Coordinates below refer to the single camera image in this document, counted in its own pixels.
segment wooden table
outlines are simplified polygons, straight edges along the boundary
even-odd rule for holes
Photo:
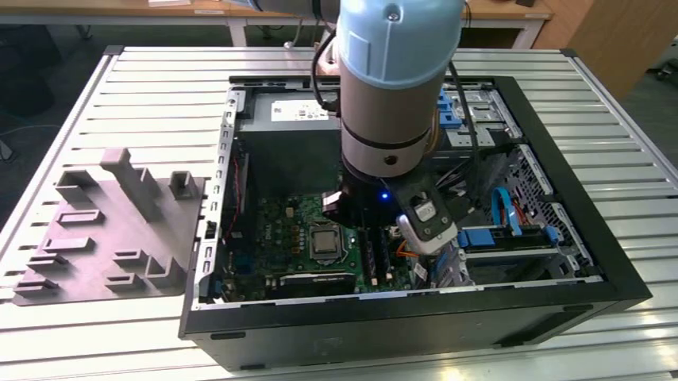
[[[519,29],[512,48],[528,49],[552,17],[543,0],[532,8],[513,1],[471,0],[471,28]],[[246,25],[296,25],[288,14],[260,13],[213,0],[189,6],[150,8],[146,0],[0,0],[0,24],[45,25],[224,25],[233,46],[246,46]],[[304,20],[305,25],[314,24]]]

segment orange wire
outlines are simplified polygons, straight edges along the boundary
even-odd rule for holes
[[[512,203],[513,207],[516,208],[517,218],[520,219],[520,223],[525,224],[527,223],[525,212],[521,211],[520,205],[517,205],[517,201],[516,200],[513,200],[511,203]]]
[[[395,256],[411,256],[411,257],[417,256],[413,252],[404,252],[403,251],[405,244],[407,244],[407,241],[403,240],[403,242],[397,246],[397,250],[395,251]]]

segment floor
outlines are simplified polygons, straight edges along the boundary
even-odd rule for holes
[[[50,26],[49,32],[62,56],[61,64],[42,73],[54,95],[54,104],[40,115],[29,118],[15,118],[0,110],[0,134],[24,125],[44,126],[1,136],[2,141],[17,152],[17,158],[10,164],[0,163],[0,179],[5,179],[0,187],[0,228],[49,149],[58,126],[68,117],[105,46],[230,44],[228,30],[220,26],[94,26],[89,40],[81,40],[74,28],[69,26]],[[294,27],[269,31],[269,37],[256,27],[248,27],[246,34],[252,45],[281,46],[293,39]],[[312,27],[304,28],[297,45],[309,46],[310,36]],[[621,104],[671,163],[678,166],[678,86],[660,83],[652,75],[647,75]]]

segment motherboard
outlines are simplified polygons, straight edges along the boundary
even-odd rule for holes
[[[379,232],[389,263],[388,275],[379,276],[373,271],[375,259],[365,258],[361,250],[363,233],[321,216],[318,194],[260,198],[257,204],[252,249],[233,250],[228,261],[237,299],[321,296],[317,287],[304,286],[325,281],[334,287],[349,285],[350,294],[411,288],[408,261],[395,256],[401,241],[397,235],[387,230]],[[281,283],[297,283],[301,295],[276,294]]]

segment black cable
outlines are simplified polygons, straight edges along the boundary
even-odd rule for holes
[[[334,110],[329,110],[330,103],[321,98],[320,89],[317,88],[316,69],[321,53],[326,50],[326,46],[329,46],[329,43],[334,39],[334,37],[336,37],[336,29],[333,29],[329,33],[329,36],[326,36],[325,42],[322,42],[320,47],[317,48],[316,54],[313,55],[313,60],[310,61],[310,88],[313,90],[313,97],[316,97],[316,102],[320,105],[321,109],[326,111]]]
[[[465,101],[465,93],[464,88],[461,87],[461,82],[459,80],[459,73],[456,72],[456,67],[452,61],[449,61],[449,73],[452,74],[452,80],[455,81],[455,87],[456,87],[456,94],[459,94],[459,102],[461,104],[461,109],[464,110],[464,122],[465,127],[468,128],[468,134],[469,134],[469,145],[472,150],[472,158],[473,158],[473,169],[475,174],[477,174],[477,168],[480,166],[480,149],[477,147],[477,136],[475,135],[475,123],[473,123],[473,117],[469,113],[468,108],[468,102]]]
[[[265,33],[264,28],[262,28],[261,26],[258,26],[258,25],[254,25],[254,26],[256,26],[256,29],[261,31],[261,33]],[[272,31],[276,31],[276,32],[277,32],[277,31],[278,31],[280,29],[282,29],[284,27],[285,27],[285,25],[281,25],[281,26],[278,26],[277,28],[268,27],[268,30],[272,30]]]
[[[465,18],[465,28],[469,29],[469,23],[473,21],[473,13],[469,11],[469,4],[465,2],[465,13],[468,17]]]

